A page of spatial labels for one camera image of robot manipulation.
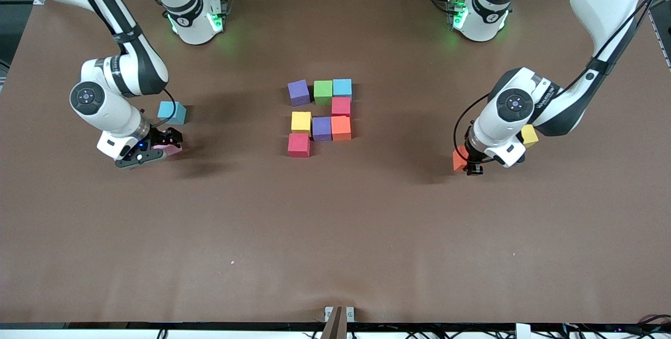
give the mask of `blue cube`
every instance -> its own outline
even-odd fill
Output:
[[[352,98],[352,79],[333,80],[333,97]]]
[[[307,81],[300,80],[287,84],[292,106],[302,106],[310,103],[310,92],[307,90]]]
[[[165,122],[165,124],[171,126],[183,126],[184,120],[187,117],[187,109],[182,106],[182,103],[175,102],[177,109],[175,109],[175,115],[171,117],[170,120]],[[172,101],[161,101],[161,105],[158,106],[158,119],[163,120],[170,117],[172,114]]]
[[[331,141],[331,117],[312,118],[312,140]]]

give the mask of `light blue cube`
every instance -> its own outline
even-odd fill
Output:
[[[165,124],[171,126],[183,126],[184,120],[187,117],[187,109],[182,106],[182,103],[175,102],[175,105],[177,105],[175,115],[165,122]],[[166,119],[166,117],[170,117],[170,114],[172,114],[172,101],[161,101],[161,105],[158,106],[158,119]]]
[[[333,97],[352,98],[352,79],[333,80]]]

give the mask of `magenta cube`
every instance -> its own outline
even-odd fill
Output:
[[[334,97],[331,101],[331,115],[350,117],[352,115],[352,100],[349,97]]]
[[[289,134],[287,151],[293,158],[310,157],[310,136],[308,134]]]
[[[331,141],[331,117],[312,118],[312,140]]]
[[[310,92],[307,90],[307,81],[300,80],[287,84],[292,106],[307,105],[310,103]]]

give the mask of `green cube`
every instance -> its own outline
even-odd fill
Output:
[[[333,81],[315,81],[315,103],[320,106],[331,105],[333,99]]]

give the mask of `foam cube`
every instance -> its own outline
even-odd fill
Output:
[[[459,153],[461,153],[461,155],[463,155],[464,157],[468,158],[468,152],[467,152],[465,146],[460,145],[460,146],[457,147],[457,149],[459,150]],[[468,163],[466,162],[466,160],[464,160],[464,159],[459,155],[459,153],[457,153],[457,150],[456,150],[456,149],[452,152],[452,165],[453,165],[453,167],[454,167],[454,171],[463,171],[463,170],[466,169],[466,166],[467,166],[467,164],[468,164]]]
[[[310,136],[310,122],[312,121],[311,112],[291,113],[291,133],[293,134],[307,134]]]
[[[307,105],[310,103],[310,92],[307,90],[307,81],[300,80],[287,84],[292,106]]]
[[[352,100],[347,97],[333,97],[331,101],[332,116],[350,117],[352,114]]]
[[[346,116],[331,116],[331,137],[333,141],[352,140],[352,126]]]
[[[307,134],[289,134],[289,146],[287,151],[290,157],[310,157],[310,136]]]
[[[171,117],[170,120],[165,122],[165,124],[171,125],[171,126],[183,126],[184,121],[187,118],[187,109],[186,107],[182,106],[182,103],[175,102],[175,105],[177,106],[177,109],[175,109],[175,115]],[[170,114],[172,114],[172,101],[162,101],[160,105],[158,105],[158,119],[163,120],[168,117],[170,117]]]
[[[333,97],[352,98],[352,79],[333,80]]]
[[[333,81],[315,81],[315,103],[328,106],[333,98]]]
[[[527,148],[530,148],[535,143],[538,143],[538,135],[536,134],[534,126],[527,124],[522,127],[522,139],[522,143]]]
[[[312,140],[331,141],[331,117],[312,118]]]

